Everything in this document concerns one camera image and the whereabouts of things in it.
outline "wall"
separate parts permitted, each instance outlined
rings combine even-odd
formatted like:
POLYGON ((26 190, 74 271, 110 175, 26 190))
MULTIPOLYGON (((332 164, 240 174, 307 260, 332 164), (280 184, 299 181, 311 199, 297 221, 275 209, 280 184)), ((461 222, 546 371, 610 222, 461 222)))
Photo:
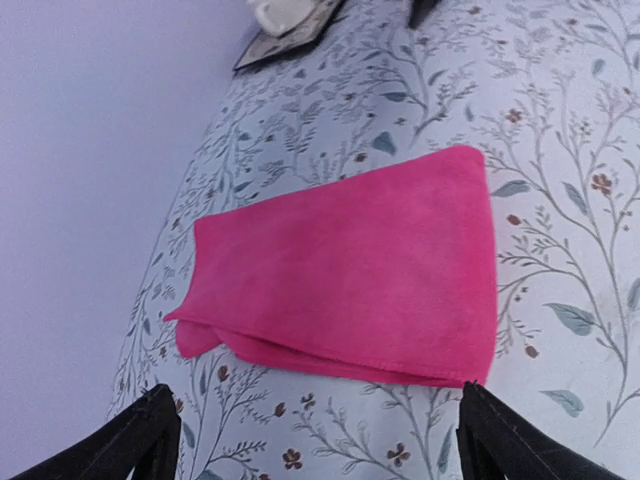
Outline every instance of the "wall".
POLYGON ((0 6, 0 478, 104 421, 183 170, 255 32, 244 0, 0 6))

